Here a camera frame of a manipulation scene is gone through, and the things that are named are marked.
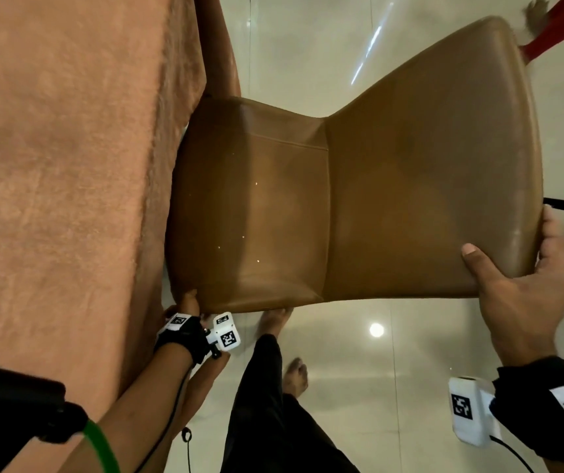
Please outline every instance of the chair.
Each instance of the chair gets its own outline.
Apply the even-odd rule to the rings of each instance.
[[[177,155],[173,294],[203,311],[476,295],[460,246],[532,271],[542,211],[529,81],[508,24],[473,23],[326,118],[201,100]]]

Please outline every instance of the bare foot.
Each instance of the bare foot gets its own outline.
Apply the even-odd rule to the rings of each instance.
[[[549,2],[546,0],[535,0],[525,8],[525,21],[527,29],[532,35],[538,36],[549,23]]]
[[[286,373],[282,379],[282,391],[299,398],[308,388],[309,369],[302,362],[302,359],[297,357],[286,368]]]
[[[255,337],[259,339],[264,334],[271,334],[278,338],[282,327],[286,325],[292,312],[292,308],[278,308],[276,310],[265,310],[262,312]]]

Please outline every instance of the green cable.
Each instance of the green cable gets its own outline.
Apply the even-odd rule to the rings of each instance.
[[[94,450],[98,455],[100,464],[105,473],[120,473],[120,466],[118,466],[118,460],[111,451],[109,442],[105,435],[103,434],[100,427],[91,420],[87,420],[87,424],[83,429],[83,435],[92,444]]]

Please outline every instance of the person in red clothing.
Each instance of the person in red clothing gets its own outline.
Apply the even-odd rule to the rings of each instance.
[[[549,11],[548,7],[548,1],[536,0],[525,9],[527,28],[535,36],[531,43],[521,47],[527,63],[564,40],[564,0]]]

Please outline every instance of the black pants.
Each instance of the black pants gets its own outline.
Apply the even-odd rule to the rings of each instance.
[[[255,343],[240,381],[221,473],[359,473],[292,395],[282,394],[282,355],[273,335]]]

